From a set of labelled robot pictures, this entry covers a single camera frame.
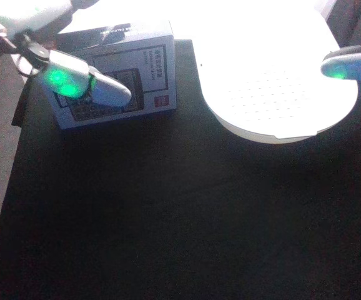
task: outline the black tablecloth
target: black tablecloth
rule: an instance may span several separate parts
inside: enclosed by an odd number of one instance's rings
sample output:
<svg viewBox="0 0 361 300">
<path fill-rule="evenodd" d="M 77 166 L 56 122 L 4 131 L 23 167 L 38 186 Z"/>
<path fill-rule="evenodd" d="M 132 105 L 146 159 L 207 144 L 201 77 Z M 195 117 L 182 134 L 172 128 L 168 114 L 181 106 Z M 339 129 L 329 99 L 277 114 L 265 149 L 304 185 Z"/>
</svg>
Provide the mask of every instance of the black tablecloth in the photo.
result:
<svg viewBox="0 0 361 300">
<path fill-rule="evenodd" d="M 34 87 L 0 299 L 360 299 L 361 106 L 306 141 L 250 142 L 205 105 L 191 42 L 176 54 L 170 114 L 60 132 Z"/>
</svg>

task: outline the box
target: box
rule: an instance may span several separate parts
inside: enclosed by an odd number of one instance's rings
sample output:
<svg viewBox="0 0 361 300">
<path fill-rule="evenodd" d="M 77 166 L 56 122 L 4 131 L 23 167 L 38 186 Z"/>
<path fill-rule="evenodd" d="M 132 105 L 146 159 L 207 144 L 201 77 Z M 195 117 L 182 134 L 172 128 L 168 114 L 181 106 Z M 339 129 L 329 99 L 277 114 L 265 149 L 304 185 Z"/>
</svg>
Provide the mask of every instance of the box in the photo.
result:
<svg viewBox="0 0 361 300">
<path fill-rule="evenodd" d="M 175 47 L 169 21 L 62 33 L 50 46 L 87 61 L 132 92 L 130 103 L 121 108 L 96 104 L 90 95 L 67 98 L 44 86 L 61 129 L 176 108 Z"/>
</svg>

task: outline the cardboard box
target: cardboard box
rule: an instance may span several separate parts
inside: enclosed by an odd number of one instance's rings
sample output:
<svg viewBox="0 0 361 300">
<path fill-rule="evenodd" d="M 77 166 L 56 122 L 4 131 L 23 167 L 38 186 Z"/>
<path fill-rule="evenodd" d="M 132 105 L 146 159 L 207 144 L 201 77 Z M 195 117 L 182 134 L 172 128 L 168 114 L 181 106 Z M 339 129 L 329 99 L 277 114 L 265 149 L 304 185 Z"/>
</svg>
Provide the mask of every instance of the cardboard box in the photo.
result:
<svg viewBox="0 0 361 300">
<path fill-rule="evenodd" d="M 90 96 L 74 100 L 44 87 L 61 129 L 176 108 L 175 47 L 169 21 L 62 33 L 53 46 L 87 61 L 132 92 L 127 106 L 114 108 L 96 104 Z"/>
</svg>

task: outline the box top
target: box top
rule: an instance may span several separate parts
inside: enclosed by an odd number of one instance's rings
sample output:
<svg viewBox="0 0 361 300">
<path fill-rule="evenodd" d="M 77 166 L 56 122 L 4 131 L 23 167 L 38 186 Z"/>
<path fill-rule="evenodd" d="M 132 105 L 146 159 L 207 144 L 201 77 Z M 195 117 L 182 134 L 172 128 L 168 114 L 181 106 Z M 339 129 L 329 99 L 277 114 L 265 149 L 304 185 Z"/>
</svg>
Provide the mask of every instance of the box top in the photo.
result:
<svg viewBox="0 0 361 300">
<path fill-rule="evenodd" d="M 60 33 L 57 35 L 56 47 L 60 51 L 74 52 L 87 48 L 128 43 L 171 35 L 172 29 L 169 21 L 134 22 L 83 31 Z"/>
</svg>

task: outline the red label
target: red label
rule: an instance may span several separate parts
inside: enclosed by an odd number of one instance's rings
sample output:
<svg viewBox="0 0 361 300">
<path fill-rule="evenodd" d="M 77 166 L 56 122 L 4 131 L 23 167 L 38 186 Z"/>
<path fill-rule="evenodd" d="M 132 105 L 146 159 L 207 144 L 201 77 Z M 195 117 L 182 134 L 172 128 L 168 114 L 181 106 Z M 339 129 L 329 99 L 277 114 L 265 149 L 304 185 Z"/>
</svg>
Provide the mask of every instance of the red label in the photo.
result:
<svg viewBox="0 0 361 300">
<path fill-rule="evenodd" d="M 159 108 L 160 106 L 169 105 L 169 96 L 165 95 L 165 96 L 154 97 L 154 104 L 156 105 L 157 108 Z"/>
</svg>

